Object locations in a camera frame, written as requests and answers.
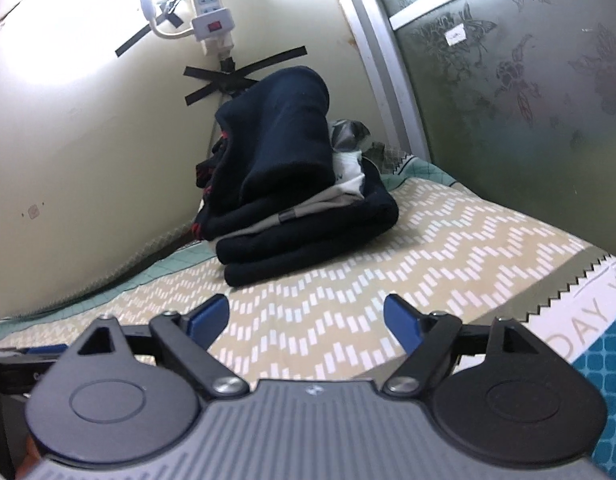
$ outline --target ribbed gray surface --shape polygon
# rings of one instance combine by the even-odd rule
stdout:
[[[323,390],[314,393],[318,386]],[[34,480],[601,480],[579,460],[541,471],[477,462],[449,446],[411,402],[369,382],[261,381],[246,399],[211,404],[168,454],[118,472],[44,463]]]

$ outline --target mattress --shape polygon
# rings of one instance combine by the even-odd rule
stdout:
[[[380,383],[403,358],[383,323],[387,294],[464,322],[515,317],[608,400],[595,459],[616,478],[616,258],[447,184],[393,183],[397,225],[321,267],[234,289],[207,244],[191,244],[62,311],[1,322],[0,348],[70,343],[100,314],[141,324],[223,293],[230,321],[209,351],[252,386],[259,378],[370,376]]]

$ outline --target stack of clothes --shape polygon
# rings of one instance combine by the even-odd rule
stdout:
[[[399,209],[361,157],[367,130],[328,124],[329,95],[307,67],[280,70],[222,105],[221,139],[197,165],[193,224],[230,286],[315,266],[386,232]]]

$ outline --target white sticker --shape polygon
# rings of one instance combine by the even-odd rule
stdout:
[[[459,25],[457,25],[456,27],[446,32],[445,40],[448,42],[448,45],[450,46],[460,43],[461,41],[465,41],[466,40],[466,30],[465,28],[463,28],[463,23],[459,23]]]

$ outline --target beige fabric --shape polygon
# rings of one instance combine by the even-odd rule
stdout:
[[[403,353],[383,324],[387,294],[469,322],[588,247],[523,214],[427,180],[408,180],[392,194],[397,225],[364,250],[318,269],[232,290],[213,259],[84,314],[15,333],[0,347],[71,342],[102,312],[139,324],[166,309],[186,312],[222,292],[230,298],[230,323],[211,352],[236,373],[251,382],[345,379]]]

